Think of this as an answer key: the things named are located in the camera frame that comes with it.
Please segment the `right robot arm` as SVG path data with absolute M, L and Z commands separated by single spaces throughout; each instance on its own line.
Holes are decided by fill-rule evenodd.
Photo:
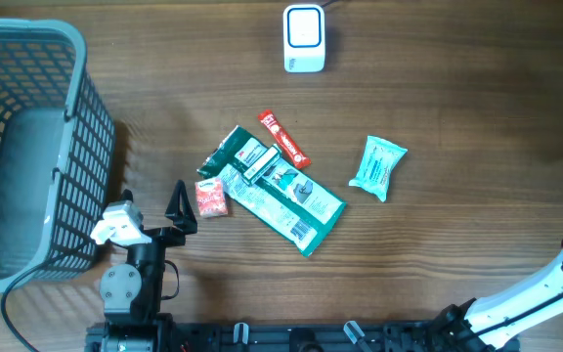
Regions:
M 445 308 L 429 325 L 430 351 L 498 351 L 520 332 L 563 314 L 563 240 L 549 264 L 499 293 Z

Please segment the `mint toilet wipes pack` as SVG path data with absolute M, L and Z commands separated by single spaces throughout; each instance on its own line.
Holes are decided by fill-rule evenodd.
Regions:
M 385 139 L 368 136 L 359 169 L 348 185 L 387 200 L 391 174 L 407 149 Z

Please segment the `red tissue pack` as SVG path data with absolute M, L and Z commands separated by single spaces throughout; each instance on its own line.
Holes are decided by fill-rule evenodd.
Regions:
M 218 177 L 196 182 L 195 197 L 199 214 L 203 218 L 225 216 L 229 213 L 224 185 Z

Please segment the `small black white box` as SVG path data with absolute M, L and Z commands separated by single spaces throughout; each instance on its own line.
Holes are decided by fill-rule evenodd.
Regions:
M 277 145 L 269 147 L 242 173 L 243 180 L 248 185 L 253 185 L 281 158 L 281 154 Z

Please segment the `red coffee stick sachet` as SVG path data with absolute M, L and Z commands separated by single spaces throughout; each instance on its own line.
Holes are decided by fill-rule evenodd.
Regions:
M 271 110 L 264 110 L 259 113 L 258 119 L 281 146 L 296 168 L 303 169 L 312 164 L 312 160 L 298 147 Z

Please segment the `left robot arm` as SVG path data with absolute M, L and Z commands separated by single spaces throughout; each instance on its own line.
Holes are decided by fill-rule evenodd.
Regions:
M 185 183 L 179 180 L 165 210 L 167 227 L 147 229 L 144 216 L 134 204 L 133 194 L 123 191 L 110 203 L 92 231 L 98 244 L 111 242 L 127 250 L 123 264 L 110 267 L 100 281 L 105 322 L 87 329 L 87 351 L 188 351 L 188 339 L 161 302 L 177 296 L 162 293 L 170 247 L 183 246 L 186 236 L 197 232 L 197 222 Z

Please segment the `green white wipes packet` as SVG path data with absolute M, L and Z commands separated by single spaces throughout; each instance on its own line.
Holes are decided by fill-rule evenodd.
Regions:
M 281 157 L 253 185 L 242 173 L 269 147 L 236 126 L 197 173 L 218 177 L 224 192 L 310 256 L 333 229 L 346 202 Z

